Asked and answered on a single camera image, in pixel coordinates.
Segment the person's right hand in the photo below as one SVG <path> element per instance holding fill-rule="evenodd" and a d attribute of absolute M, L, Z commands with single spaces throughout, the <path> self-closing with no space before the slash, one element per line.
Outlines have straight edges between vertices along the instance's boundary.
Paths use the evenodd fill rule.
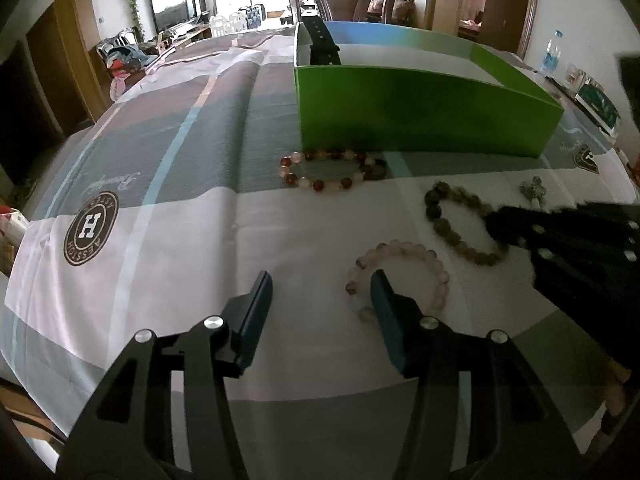
<path fill-rule="evenodd" d="M 628 382 L 630 370 L 613 359 L 606 363 L 603 389 L 603 401 L 608 414 L 616 417 L 623 413 L 626 406 L 624 385 Z"/>

